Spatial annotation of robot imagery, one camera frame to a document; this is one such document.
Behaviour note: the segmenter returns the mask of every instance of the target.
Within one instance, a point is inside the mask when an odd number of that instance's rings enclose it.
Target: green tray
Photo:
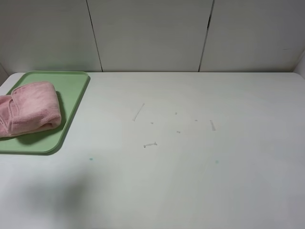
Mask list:
[[[57,152],[68,132],[90,77],[84,72],[28,72],[7,94],[16,87],[39,81],[49,81],[54,85],[61,110],[61,125],[53,130],[0,138],[0,154],[50,155]]]

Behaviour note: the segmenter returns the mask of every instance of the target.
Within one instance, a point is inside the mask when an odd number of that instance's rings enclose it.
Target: pink towel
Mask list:
[[[36,82],[0,96],[0,137],[50,130],[61,124],[55,88],[50,82]]]

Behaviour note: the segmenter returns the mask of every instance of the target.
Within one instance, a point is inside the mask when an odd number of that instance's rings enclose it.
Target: scratch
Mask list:
[[[216,128],[215,128],[215,126],[214,126],[213,120],[210,120],[210,123],[211,123],[211,126],[212,126],[212,130],[215,131]]]
[[[137,118],[138,114],[140,113],[140,111],[142,110],[142,108],[144,107],[145,104],[142,104],[141,108],[139,109],[138,113],[135,115],[135,117],[133,118],[133,121],[135,122],[135,119]]]
[[[150,143],[150,144],[143,145],[143,146],[144,146],[144,148],[146,148],[147,146],[157,146],[157,143],[156,143],[156,142],[154,142],[154,143]]]

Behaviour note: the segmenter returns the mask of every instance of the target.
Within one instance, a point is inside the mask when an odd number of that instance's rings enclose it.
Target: white table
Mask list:
[[[301,76],[89,75],[57,153],[0,155],[1,229],[305,227]]]

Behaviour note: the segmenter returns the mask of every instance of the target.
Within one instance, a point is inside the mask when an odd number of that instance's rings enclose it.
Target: towel fold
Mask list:
[[[0,137],[18,136],[54,129],[61,124],[55,88],[36,82],[0,96]]]

